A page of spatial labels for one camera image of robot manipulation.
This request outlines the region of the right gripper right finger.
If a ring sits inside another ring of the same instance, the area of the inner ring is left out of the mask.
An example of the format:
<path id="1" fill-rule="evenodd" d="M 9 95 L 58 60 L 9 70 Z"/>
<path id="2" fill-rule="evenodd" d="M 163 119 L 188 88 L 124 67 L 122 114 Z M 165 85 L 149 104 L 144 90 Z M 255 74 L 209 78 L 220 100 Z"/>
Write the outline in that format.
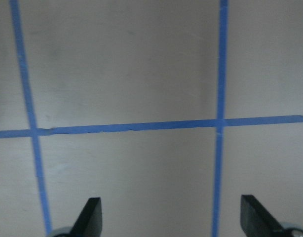
<path id="1" fill-rule="evenodd" d="M 242 195 L 240 225 L 247 237 L 283 237 L 285 229 L 253 196 Z"/>

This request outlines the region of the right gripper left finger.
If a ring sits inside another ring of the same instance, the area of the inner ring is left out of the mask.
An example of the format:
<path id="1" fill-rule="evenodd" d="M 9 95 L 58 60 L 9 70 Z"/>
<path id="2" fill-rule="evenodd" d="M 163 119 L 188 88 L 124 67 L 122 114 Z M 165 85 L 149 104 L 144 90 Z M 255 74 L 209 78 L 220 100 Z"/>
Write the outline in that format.
<path id="1" fill-rule="evenodd" d="M 100 197 L 89 198 L 75 224 L 71 237 L 100 237 L 103 229 L 102 204 Z"/>

